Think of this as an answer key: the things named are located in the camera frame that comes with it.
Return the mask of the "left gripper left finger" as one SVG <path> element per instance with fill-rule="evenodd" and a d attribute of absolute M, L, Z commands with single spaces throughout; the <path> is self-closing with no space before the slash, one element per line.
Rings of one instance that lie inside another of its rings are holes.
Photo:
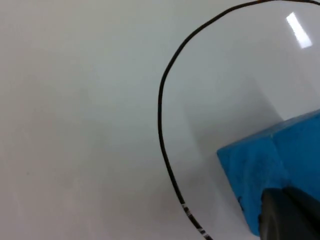
<path fill-rule="evenodd" d="M 284 188 L 267 188 L 261 196 L 258 216 L 261 240 L 318 240 L 320 229 L 313 229 L 299 212 Z"/>

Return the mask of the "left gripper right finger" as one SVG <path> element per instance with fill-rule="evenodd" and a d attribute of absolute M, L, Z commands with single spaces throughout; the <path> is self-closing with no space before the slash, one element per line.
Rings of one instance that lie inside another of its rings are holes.
<path fill-rule="evenodd" d="M 286 187 L 283 191 L 289 196 L 295 207 L 306 218 L 312 228 L 319 229 L 320 202 L 313 196 L 296 187 Z"/>

